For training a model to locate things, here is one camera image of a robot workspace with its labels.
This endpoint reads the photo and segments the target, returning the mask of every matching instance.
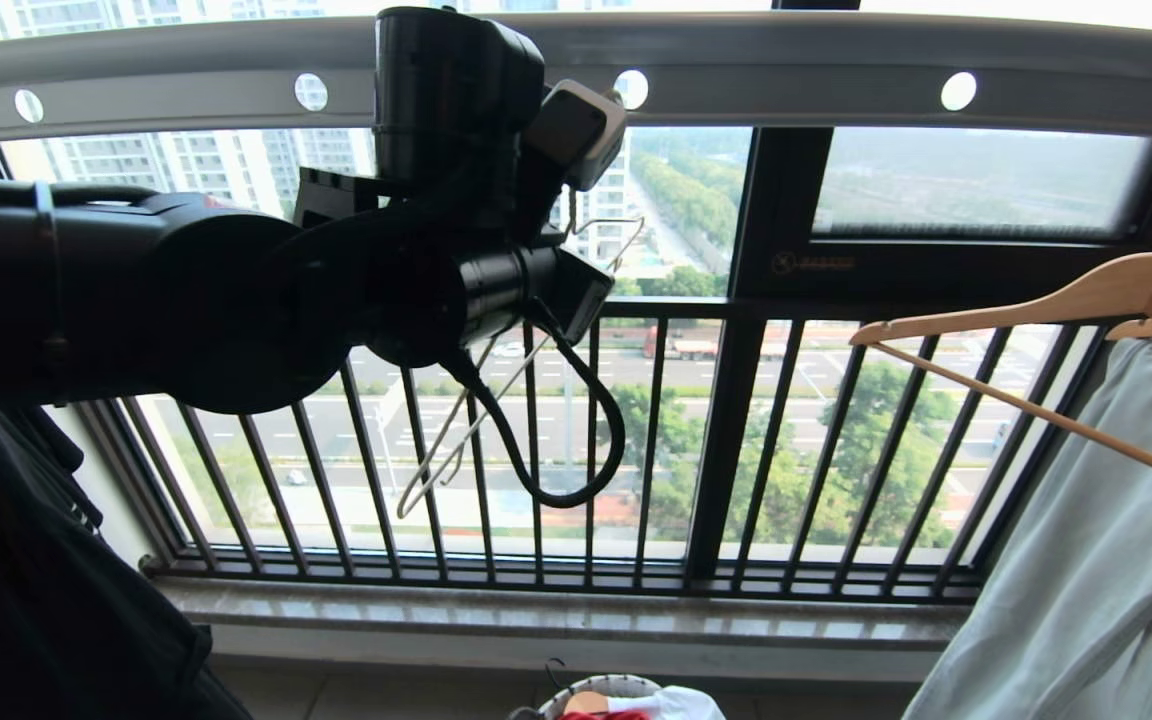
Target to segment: floor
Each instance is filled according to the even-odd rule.
[[[212,661],[256,720],[505,720],[513,708],[539,706],[554,694],[544,670],[361,669]],[[559,675],[561,682],[571,682]],[[685,680],[714,697],[727,720],[899,719],[912,687],[719,687]]]

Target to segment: red clothing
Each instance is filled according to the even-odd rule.
[[[590,715],[588,712],[567,712],[558,720],[649,720],[649,717],[637,710],[626,712],[607,712],[602,715]]]

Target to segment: white basket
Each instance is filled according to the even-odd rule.
[[[539,712],[545,715],[545,720],[558,720],[563,715],[563,708],[573,695],[585,691],[604,694],[607,697],[649,697],[660,692],[660,685],[637,675],[594,675],[592,679],[567,685],[562,692],[545,702]]]

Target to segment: light blue cloth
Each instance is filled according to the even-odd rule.
[[[1152,452],[1151,341],[1117,343],[1079,419]],[[1023,717],[1152,717],[1152,469],[1077,435],[905,711]]]

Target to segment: robotic arm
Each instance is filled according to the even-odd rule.
[[[611,480],[623,422],[573,351],[612,287],[562,249],[550,209],[612,164],[626,112],[544,85],[529,38],[399,8],[376,22],[378,177],[302,170],[296,223],[197,194],[0,181],[0,407],[166,392],[264,414],[365,344],[442,364],[483,401],[525,487],[575,506]],[[612,448],[568,497],[526,475],[468,343],[531,320],[590,384]]]

